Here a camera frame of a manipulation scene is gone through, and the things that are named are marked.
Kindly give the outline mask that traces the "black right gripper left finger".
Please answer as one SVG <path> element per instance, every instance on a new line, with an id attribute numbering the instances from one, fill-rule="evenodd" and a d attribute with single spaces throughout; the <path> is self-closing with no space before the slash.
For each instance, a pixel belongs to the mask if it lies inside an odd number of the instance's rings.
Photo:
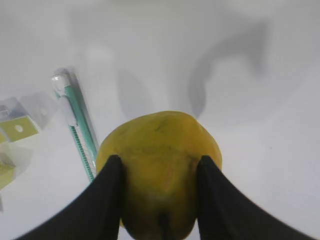
<path id="1" fill-rule="evenodd" d="M 94 181 L 69 205 L 19 240 L 116 240 L 123 204 L 123 164 L 111 155 Z"/>

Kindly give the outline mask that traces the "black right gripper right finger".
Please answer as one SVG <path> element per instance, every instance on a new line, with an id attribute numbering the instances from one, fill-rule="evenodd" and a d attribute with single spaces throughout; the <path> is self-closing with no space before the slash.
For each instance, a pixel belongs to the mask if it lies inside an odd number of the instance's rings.
<path id="1" fill-rule="evenodd" d="M 197 221 L 202 240 L 311 240 L 238 190 L 208 155 L 197 165 Z"/>

